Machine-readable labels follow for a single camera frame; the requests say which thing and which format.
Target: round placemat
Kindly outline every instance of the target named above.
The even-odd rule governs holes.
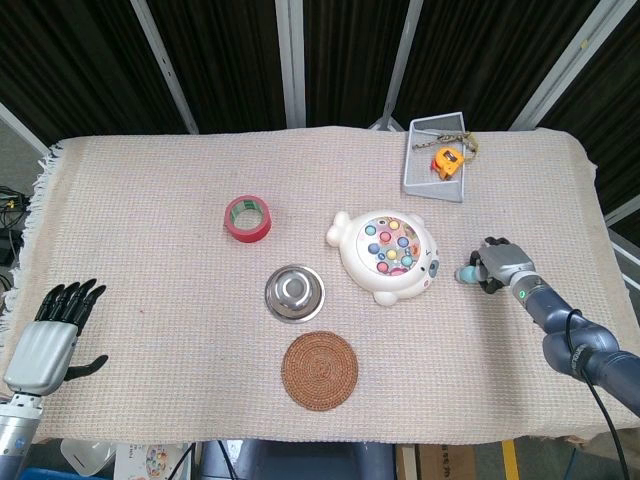
[[[282,361],[287,393],[304,408],[331,410],[344,402],[358,381],[358,360],[343,338],[311,332],[296,338]]]

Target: robotic arm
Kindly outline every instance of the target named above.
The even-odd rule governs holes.
[[[107,361],[101,355],[89,365],[70,367],[71,356],[91,309],[104,285],[90,290],[96,280],[51,290],[24,329],[11,358],[4,381],[15,392],[0,404],[0,478],[18,478],[22,461],[42,416],[42,400],[63,381],[85,377]]]
[[[479,283],[487,293],[508,286],[516,300],[547,333],[543,351],[551,367],[583,380],[584,373],[640,417],[640,358],[621,351],[613,334],[572,309],[536,273],[533,261],[517,245],[489,237],[456,271],[462,283]]]

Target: white seal toy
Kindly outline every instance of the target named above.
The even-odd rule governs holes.
[[[417,215],[377,210],[352,220],[338,212],[327,243],[340,248],[344,269],[380,305],[415,297],[438,271],[438,247]]]

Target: beige tablecloth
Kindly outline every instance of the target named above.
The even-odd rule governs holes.
[[[40,435],[136,443],[213,438],[479,443],[607,429],[586,386],[554,372],[544,333],[506,291],[453,279],[487,235],[521,245],[572,305],[640,353],[640,334],[593,188],[569,135],[479,133],[463,204],[401,192],[406,136],[347,128],[66,140],[36,188],[9,297],[6,354],[44,294],[96,277],[108,286],[73,363],[97,374],[46,400]],[[227,203],[262,197],[273,228],[256,244],[222,226]],[[415,212],[441,266],[422,295],[374,303],[324,240],[334,214]],[[271,272],[315,269],[327,298],[304,325],[274,319]],[[300,334],[329,330],[354,348],[359,378],[328,412],[291,400],[280,364]],[[603,393],[618,428],[634,415]]]

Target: fringe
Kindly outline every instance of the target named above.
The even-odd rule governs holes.
[[[24,221],[24,230],[22,232],[24,246],[18,254],[18,263],[10,272],[13,277],[13,288],[3,294],[5,309],[2,315],[0,315],[0,355],[4,352],[6,337],[15,323],[13,310],[16,306],[18,295],[20,294],[20,288],[24,283],[25,271],[28,270],[31,265],[31,256],[35,248],[33,239],[38,234],[40,224],[42,223],[49,181],[58,167],[63,150],[64,147],[60,143],[57,143],[51,146],[49,153],[42,160],[38,161],[42,167],[42,173],[33,184],[33,196],[27,207],[28,215]]]

